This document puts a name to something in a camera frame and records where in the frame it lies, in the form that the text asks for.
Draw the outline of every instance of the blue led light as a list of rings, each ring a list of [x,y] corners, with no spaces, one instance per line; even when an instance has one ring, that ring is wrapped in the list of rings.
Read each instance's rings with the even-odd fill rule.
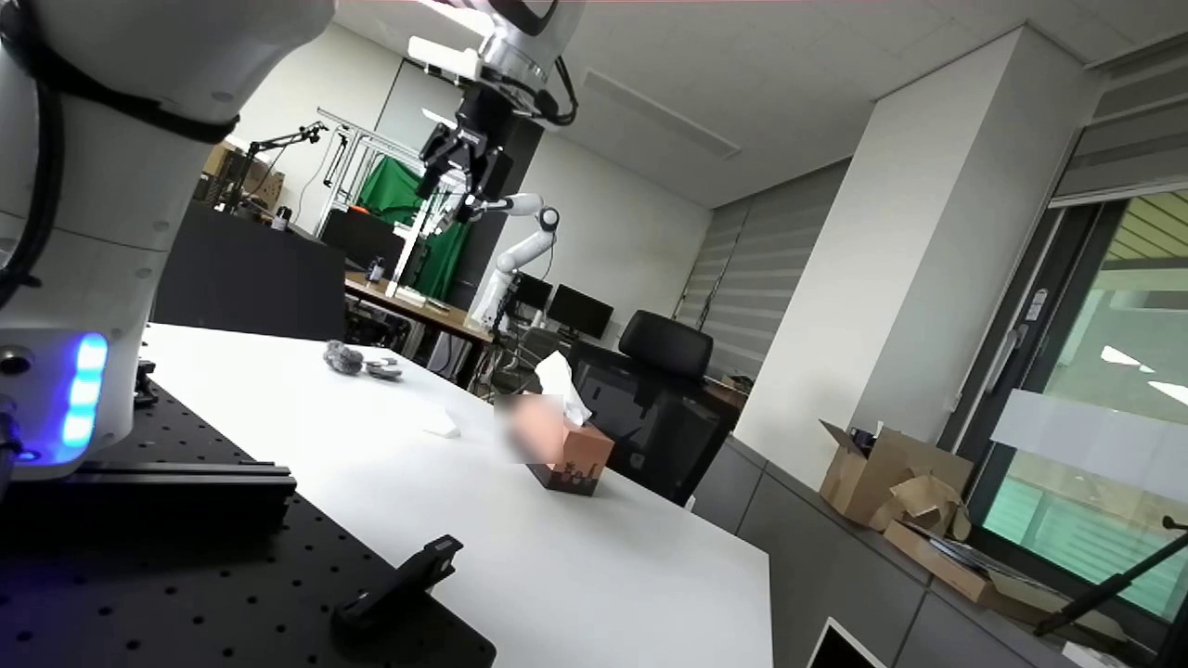
[[[93,429],[96,429],[96,411],[68,411],[63,445],[68,450],[87,450]]]
[[[70,381],[70,409],[96,409],[96,406],[99,406],[99,391],[105,391],[105,379],[96,379],[96,376],[76,376],[76,381]]]
[[[76,376],[99,376],[108,362],[108,339],[87,335],[76,354]]]

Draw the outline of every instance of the tissue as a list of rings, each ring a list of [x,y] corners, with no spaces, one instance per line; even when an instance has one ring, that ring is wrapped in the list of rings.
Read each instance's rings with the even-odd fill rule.
[[[541,379],[541,400],[557,406],[557,411],[584,426],[589,421],[589,409],[584,406],[581,391],[573,385],[573,369],[560,354],[535,362],[535,379]]]

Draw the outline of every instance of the desk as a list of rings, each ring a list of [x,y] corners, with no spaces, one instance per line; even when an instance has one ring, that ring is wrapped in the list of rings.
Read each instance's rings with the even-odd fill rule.
[[[541,490],[509,416],[404,362],[398,385],[326,372],[320,340],[154,328],[156,381],[381,560],[456,536],[436,593],[505,668],[769,668],[769,557],[607,471]]]
[[[404,299],[404,297],[386,297],[379,285],[373,285],[364,276],[348,270],[347,276],[347,294],[355,297],[355,299],[367,299],[367,304],[379,304],[379,308],[395,308],[415,324],[422,324],[428,332],[446,332],[446,335],[456,335],[464,339],[467,346],[467,356],[459,360],[459,372],[456,372],[456,385],[471,385],[471,376],[479,369],[479,356],[484,349],[495,340],[485,328],[471,324],[467,313],[446,304],[446,308],[432,308],[432,304],[415,304],[415,299]],[[420,346],[420,360],[428,360],[428,354],[436,349],[437,339],[428,339]]]

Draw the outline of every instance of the computer monitor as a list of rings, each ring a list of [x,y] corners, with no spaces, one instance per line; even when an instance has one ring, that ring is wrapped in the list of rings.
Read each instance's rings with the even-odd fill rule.
[[[516,276],[511,282],[511,304],[546,308],[552,297],[552,285],[535,276]]]
[[[381,276],[395,276],[404,236],[395,223],[362,213],[332,213],[323,226],[323,246],[338,250],[352,268],[367,270],[381,260]]]
[[[885,668],[841,619],[824,619],[806,668]]]
[[[587,294],[581,294],[581,289],[573,289],[573,285],[557,285],[546,314],[552,324],[567,328],[567,332],[603,339],[607,328],[609,328],[613,308],[596,299],[596,297],[587,297]]]

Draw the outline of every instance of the white table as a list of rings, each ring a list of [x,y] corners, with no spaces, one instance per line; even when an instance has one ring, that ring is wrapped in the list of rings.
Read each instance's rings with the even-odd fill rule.
[[[398,385],[341,379],[320,340],[154,328],[156,381],[389,563],[456,536],[436,593],[509,668],[769,668],[769,557],[607,475],[541,490],[509,416],[404,362]]]

